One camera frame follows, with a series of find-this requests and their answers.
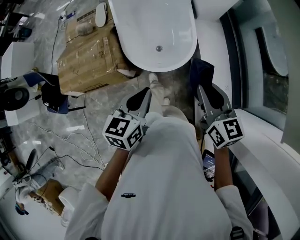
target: cable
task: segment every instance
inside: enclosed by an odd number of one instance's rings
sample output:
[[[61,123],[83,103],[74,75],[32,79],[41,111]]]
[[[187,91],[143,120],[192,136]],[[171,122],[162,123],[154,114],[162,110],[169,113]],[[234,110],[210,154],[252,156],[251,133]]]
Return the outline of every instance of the cable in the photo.
[[[38,100],[38,99],[40,99],[42,97],[42,95],[41,94],[39,94],[39,95],[37,95],[37,96],[35,96],[34,98],[32,98],[32,99],[29,99],[27,102],[29,102],[29,101],[31,101],[31,100]]]
[[[85,95],[83,96],[83,106],[85,106]],[[98,156],[99,156],[99,158],[100,158],[100,160],[101,160],[102,166],[105,166],[105,165],[104,165],[104,162],[103,162],[103,160],[102,160],[102,158],[101,158],[101,156],[99,155],[99,150],[98,150],[98,147],[97,147],[97,145],[96,145],[96,143],[95,143],[94,137],[93,137],[92,133],[90,132],[89,125],[88,125],[88,120],[87,120],[87,118],[86,118],[86,116],[85,116],[85,113],[84,113],[84,108],[83,108],[82,112],[83,112],[83,116],[84,116],[84,118],[85,118],[86,127],[87,127],[87,129],[88,129],[88,131],[89,131],[89,133],[90,133],[90,136],[92,137],[93,143],[95,144],[95,147],[96,147],[96,149],[97,149],[97,154],[98,154]]]
[[[30,173],[30,171],[35,167],[35,165],[38,163],[38,161],[41,159],[41,157],[44,155],[44,153],[49,149],[50,147],[47,147],[46,150],[42,153],[42,155],[37,159],[37,161],[35,162],[35,164],[33,165],[32,168],[30,168],[30,170],[28,171],[28,173]]]
[[[83,134],[81,134],[81,133],[70,133],[70,135],[69,135],[67,138],[62,138],[61,136],[57,135],[57,134],[54,133],[53,131],[48,130],[48,129],[44,129],[44,128],[40,127],[40,126],[39,126],[38,124],[36,124],[35,122],[33,122],[33,124],[36,125],[39,129],[41,129],[41,130],[43,130],[43,131],[45,131],[45,132],[47,132],[47,133],[52,133],[52,134],[54,134],[55,136],[57,136],[58,138],[62,139],[63,141],[65,141],[65,142],[67,142],[67,143],[69,143],[69,144],[75,146],[75,147],[78,148],[79,150],[81,150],[81,157],[83,158],[83,160],[86,160],[86,161],[96,161],[96,162],[98,162],[99,164],[101,164],[102,166],[104,166],[104,164],[102,164],[101,162],[99,162],[99,160],[95,159],[95,158],[94,158],[91,154],[89,154],[87,151],[85,151],[85,150],[81,149],[80,147],[78,147],[77,145],[75,145],[75,144],[73,144],[73,143],[67,141],[67,140],[69,139],[69,137],[70,137],[72,134],[76,134],[76,135],[82,135],[84,138],[86,138],[87,140],[89,140],[89,141],[92,143],[92,141],[91,141],[90,139],[88,139],[85,135],[83,135]],[[91,160],[85,159],[85,158],[83,157],[82,152],[84,152],[85,154],[87,154],[88,156],[90,156],[92,159],[91,159]]]
[[[60,26],[60,30],[61,30],[61,31],[63,31],[63,32],[66,31],[66,28],[67,28],[67,27],[65,26],[65,24],[66,24],[66,22],[67,22],[68,20],[69,20],[69,18],[66,19],[66,20],[64,21],[64,23]]]
[[[203,132],[202,133],[202,140],[201,140],[201,147],[200,147],[200,153],[202,155],[202,147],[203,147],[203,142],[204,142],[204,136],[205,136],[205,133]]]
[[[65,11],[67,9],[67,7],[69,6],[69,4],[71,3],[72,0],[70,0],[70,2],[66,5],[66,7],[64,8],[63,11]],[[51,54],[51,74],[53,73],[53,52],[54,52],[54,47],[55,47],[55,42],[56,42],[56,38],[57,38],[57,34],[58,34],[58,30],[59,30],[59,24],[60,24],[60,17],[57,20],[57,31],[55,34],[55,38],[54,38],[54,43],[53,43],[53,48],[52,48],[52,54]]]
[[[55,155],[56,155],[58,158],[69,157],[70,159],[72,159],[74,162],[76,162],[76,163],[77,163],[78,165],[80,165],[80,166],[83,166],[83,167],[90,167],[90,168],[98,168],[98,169],[100,169],[101,171],[104,171],[104,169],[102,169],[102,168],[100,168],[100,167],[93,167],[93,166],[85,166],[85,165],[82,165],[82,164],[78,163],[74,158],[72,158],[72,157],[71,157],[70,155],[68,155],[68,154],[66,154],[66,155],[64,155],[64,156],[62,156],[62,157],[59,157],[59,156],[57,155],[55,149],[53,149],[52,151],[55,153]]]
[[[46,188],[45,188],[45,190],[44,190],[44,192],[42,193],[42,195],[38,198],[38,200],[41,200],[42,199],[42,196],[44,195],[44,193],[46,192],[46,190],[47,190],[47,188],[48,188],[48,181],[47,181],[47,179],[43,176],[43,175],[41,175],[41,174],[33,174],[33,175],[30,175],[30,177],[32,177],[32,176],[42,176],[44,179],[45,179],[45,181],[46,181]]]

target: bathtub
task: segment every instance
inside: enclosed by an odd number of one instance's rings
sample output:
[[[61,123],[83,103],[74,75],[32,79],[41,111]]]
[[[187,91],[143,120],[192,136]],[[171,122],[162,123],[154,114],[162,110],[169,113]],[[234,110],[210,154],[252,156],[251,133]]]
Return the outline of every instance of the bathtub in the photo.
[[[109,0],[121,48],[151,72],[180,68],[197,45],[190,0]]]

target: bathtub drain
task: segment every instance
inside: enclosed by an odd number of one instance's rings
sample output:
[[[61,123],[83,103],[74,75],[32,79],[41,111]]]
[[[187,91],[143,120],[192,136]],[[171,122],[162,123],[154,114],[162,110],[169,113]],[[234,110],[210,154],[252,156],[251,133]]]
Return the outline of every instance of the bathtub drain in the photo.
[[[163,47],[162,47],[162,46],[157,46],[157,47],[156,47],[156,51],[161,52],[162,50],[163,50]]]

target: white cable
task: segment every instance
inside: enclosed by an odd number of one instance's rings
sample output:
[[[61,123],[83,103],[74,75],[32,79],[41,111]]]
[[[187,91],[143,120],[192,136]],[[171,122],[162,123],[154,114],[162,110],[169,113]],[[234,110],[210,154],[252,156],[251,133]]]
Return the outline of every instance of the white cable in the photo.
[[[83,96],[83,106],[85,106],[85,95]],[[84,109],[83,109],[83,116],[84,116],[84,118],[85,118],[86,127],[87,127],[87,129],[88,129],[88,131],[89,131],[89,133],[90,133],[90,136],[92,137],[93,143],[95,144],[95,147],[96,147],[96,149],[97,149],[97,154],[98,154],[98,156],[99,156],[99,158],[100,158],[100,160],[101,160],[102,165],[104,166],[104,162],[102,161],[102,158],[101,158],[101,156],[99,155],[99,150],[98,150],[98,147],[97,147],[97,145],[96,145],[96,143],[95,143],[94,137],[93,137],[92,133],[90,132],[89,125],[88,125],[88,120],[87,120],[87,118],[86,118],[86,116],[85,116],[85,114],[84,114]]]
[[[63,31],[63,32],[65,32],[66,31],[66,26],[65,26],[65,23],[68,21],[69,19],[66,19],[63,23],[62,23],[62,25],[60,26],[60,30],[61,31]]]
[[[99,160],[97,160],[96,158],[94,158],[94,157],[93,157],[91,154],[89,154],[87,151],[85,151],[85,150],[83,150],[82,148],[78,147],[77,145],[75,145],[75,144],[73,144],[73,143],[67,141],[67,140],[69,139],[69,137],[70,137],[72,134],[82,135],[84,138],[86,138],[87,140],[89,140],[89,141],[92,143],[92,146],[93,146],[93,149],[94,149],[95,155],[96,155],[96,150],[95,150],[95,148],[94,148],[93,142],[92,142],[89,138],[87,138],[85,135],[83,135],[83,134],[81,134],[81,133],[70,133],[70,135],[69,135],[67,138],[63,138],[63,137],[57,135],[55,132],[53,132],[53,131],[51,131],[51,130],[49,130],[49,129],[44,129],[44,128],[40,127],[40,126],[39,126],[38,124],[36,124],[35,122],[33,122],[33,124],[34,124],[35,126],[37,126],[39,129],[41,129],[41,130],[43,130],[43,131],[45,131],[45,132],[47,132],[47,133],[52,133],[52,134],[54,134],[55,136],[57,136],[58,138],[62,139],[63,141],[65,141],[65,142],[67,142],[67,143],[69,143],[69,144],[75,146],[75,147],[78,148],[79,150],[81,150],[81,157],[83,158],[83,160],[86,160],[86,161],[93,161],[93,160],[94,160],[94,161],[98,162],[99,164],[101,164],[102,166],[104,166],[104,164],[102,164]],[[84,152],[85,154],[87,154],[88,156],[90,156],[92,159],[91,159],[91,160],[85,159],[85,158],[83,157],[83,152]]]

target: white shoe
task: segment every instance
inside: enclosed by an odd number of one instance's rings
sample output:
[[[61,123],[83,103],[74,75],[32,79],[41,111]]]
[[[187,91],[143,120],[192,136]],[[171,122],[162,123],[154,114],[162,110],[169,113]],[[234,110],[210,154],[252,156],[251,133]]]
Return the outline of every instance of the white shoe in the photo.
[[[149,82],[150,82],[150,84],[153,81],[158,81],[158,76],[155,73],[149,73]]]
[[[163,106],[169,106],[170,105],[170,99],[165,97],[163,101]]]

